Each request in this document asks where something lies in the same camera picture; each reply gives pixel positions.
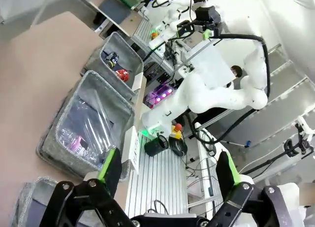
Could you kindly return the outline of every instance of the clear plastic packaging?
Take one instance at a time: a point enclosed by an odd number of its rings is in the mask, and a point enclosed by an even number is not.
[[[58,139],[76,156],[101,166],[105,153],[117,146],[113,125],[96,90],[90,89],[74,99],[70,112],[58,130]]]

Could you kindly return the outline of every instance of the metal bolt head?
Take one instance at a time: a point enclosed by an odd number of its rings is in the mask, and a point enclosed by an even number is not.
[[[64,189],[64,190],[67,190],[68,188],[70,188],[70,185],[69,185],[69,184],[64,184],[64,185],[63,185],[63,189]]]
[[[201,222],[200,226],[206,227],[208,225],[208,223],[209,223],[208,221],[203,221],[203,222]]]
[[[250,186],[248,184],[243,184],[243,189],[248,190],[250,189]]]
[[[94,187],[96,186],[96,182],[95,182],[95,181],[91,181],[91,182],[89,182],[89,185],[90,185],[92,188],[94,188]]]
[[[140,223],[138,221],[132,221],[132,223],[135,227],[140,227]]]
[[[275,192],[275,190],[273,188],[268,188],[268,192],[273,194]]]

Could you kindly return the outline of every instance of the gray fabric bin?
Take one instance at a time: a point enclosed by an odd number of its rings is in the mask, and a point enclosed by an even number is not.
[[[75,155],[66,148],[59,140],[58,131],[67,118],[75,99],[80,97],[89,102],[90,89],[96,90],[99,99],[104,106],[108,117],[113,124],[121,126],[117,146],[121,154],[123,153],[125,132],[132,127],[134,123],[134,110],[131,105],[118,94],[99,74],[94,71],[88,71],[76,87],[69,93],[65,99],[62,108],[56,115],[47,135],[42,137],[36,153],[45,161],[53,166],[76,177],[84,178],[89,172],[98,171],[100,167],[87,161],[81,156]],[[130,172],[130,161],[123,163],[123,170],[120,181],[127,179]]]
[[[48,177],[41,177],[34,183],[25,183],[14,208],[11,227],[39,226],[56,184],[56,181]],[[79,223],[82,227],[103,226],[95,211],[85,211]]]
[[[116,73],[104,63],[101,58],[103,51],[107,54],[114,51],[119,55],[118,64],[129,72],[129,80],[127,82],[123,82]],[[105,40],[105,44],[93,52],[84,70],[93,70],[99,73],[119,94],[126,100],[130,100],[136,95],[136,92],[132,91],[132,86],[136,75],[143,73],[143,61],[117,32],[113,32]]]

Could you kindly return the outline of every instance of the wall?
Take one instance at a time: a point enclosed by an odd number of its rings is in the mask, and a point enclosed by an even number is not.
[[[315,80],[314,0],[262,0],[290,60]]]
[[[261,34],[265,38],[268,49],[279,44],[277,32],[269,20],[261,0],[213,0],[213,2],[220,7],[219,12],[225,20],[249,19],[257,34]],[[148,7],[149,18],[154,25],[157,25],[170,8],[177,9],[178,7],[175,4],[153,9]],[[230,66],[243,66],[244,57],[254,50],[253,43],[247,40],[225,40],[217,47]]]

